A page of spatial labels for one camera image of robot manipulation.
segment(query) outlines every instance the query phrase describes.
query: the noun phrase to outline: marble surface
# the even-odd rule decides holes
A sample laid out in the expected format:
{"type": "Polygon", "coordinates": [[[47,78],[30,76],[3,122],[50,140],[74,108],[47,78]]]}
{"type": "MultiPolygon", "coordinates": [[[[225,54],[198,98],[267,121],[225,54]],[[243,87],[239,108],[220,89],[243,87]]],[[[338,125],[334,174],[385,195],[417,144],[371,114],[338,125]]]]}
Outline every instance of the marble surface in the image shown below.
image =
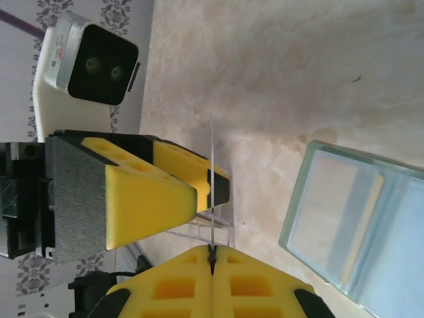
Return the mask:
{"type": "MultiPolygon", "coordinates": [[[[316,138],[424,166],[423,0],[157,0],[141,133],[233,175],[236,246],[310,284],[336,317],[370,317],[278,246],[316,138]]],[[[155,262],[187,246],[142,243],[155,262]]]]}

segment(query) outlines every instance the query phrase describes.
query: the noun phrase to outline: square cutout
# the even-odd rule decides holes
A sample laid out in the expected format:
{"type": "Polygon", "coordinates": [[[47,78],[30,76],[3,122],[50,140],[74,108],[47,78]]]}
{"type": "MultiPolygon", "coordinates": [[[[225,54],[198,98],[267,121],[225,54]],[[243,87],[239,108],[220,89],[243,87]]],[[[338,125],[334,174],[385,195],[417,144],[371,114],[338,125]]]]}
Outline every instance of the square cutout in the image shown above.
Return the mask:
{"type": "Polygon", "coordinates": [[[235,307],[234,318],[283,318],[280,308],[235,307]]]}
{"type": "Polygon", "coordinates": [[[146,311],[142,318],[190,318],[190,309],[146,311]]]}
{"type": "Polygon", "coordinates": [[[158,283],[153,299],[193,298],[195,285],[193,278],[168,278],[158,283]]]}
{"type": "Polygon", "coordinates": [[[232,296],[272,296],[269,282],[261,276],[235,276],[230,285],[232,296]]]}

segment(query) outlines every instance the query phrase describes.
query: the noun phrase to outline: clear plastic box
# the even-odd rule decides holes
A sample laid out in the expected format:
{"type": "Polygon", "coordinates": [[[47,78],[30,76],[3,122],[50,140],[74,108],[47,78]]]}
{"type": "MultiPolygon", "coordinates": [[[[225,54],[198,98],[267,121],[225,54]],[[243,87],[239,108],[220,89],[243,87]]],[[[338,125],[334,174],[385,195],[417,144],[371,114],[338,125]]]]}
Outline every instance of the clear plastic box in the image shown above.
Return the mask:
{"type": "Polygon", "coordinates": [[[424,173],[313,141],[280,246],[381,318],[424,313],[424,173]]]}

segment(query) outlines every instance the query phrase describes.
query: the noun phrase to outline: transparent acrylic stand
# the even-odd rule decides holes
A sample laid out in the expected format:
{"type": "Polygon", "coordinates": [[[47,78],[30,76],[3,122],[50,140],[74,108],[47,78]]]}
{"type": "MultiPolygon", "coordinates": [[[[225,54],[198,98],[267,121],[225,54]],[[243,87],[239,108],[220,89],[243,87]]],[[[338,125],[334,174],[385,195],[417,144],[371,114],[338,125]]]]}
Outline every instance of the transparent acrylic stand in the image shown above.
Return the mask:
{"type": "MultiPolygon", "coordinates": [[[[190,223],[167,231],[167,233],[197,241],[199,244],[211,242],[212,210],[197,214],[190,223]]],[[[215,244],[235,247],[233,202],[215,207],[215,244]]]]}

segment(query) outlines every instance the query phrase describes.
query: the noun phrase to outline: camera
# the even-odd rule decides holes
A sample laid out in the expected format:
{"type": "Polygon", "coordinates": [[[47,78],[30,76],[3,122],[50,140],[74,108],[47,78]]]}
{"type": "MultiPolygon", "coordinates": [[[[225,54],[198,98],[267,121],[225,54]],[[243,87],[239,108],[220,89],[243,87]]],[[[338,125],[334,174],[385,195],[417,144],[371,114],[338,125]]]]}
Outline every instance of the camera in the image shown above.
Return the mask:
{"type": "Polygon", "coordinates": [[[38,141],[64,129],[111,132],[109,106],[131,90],[137,59],[135,44],[70,11],[62,14],[46,30],[32,88],[38,141]]]}
{"type": "Polygon", "coordinates": [[[45,80],[51,86],[74,98],[119,105],[133,77],[138,48],[66,11],[56,23],[47,57],[45,80]]]}

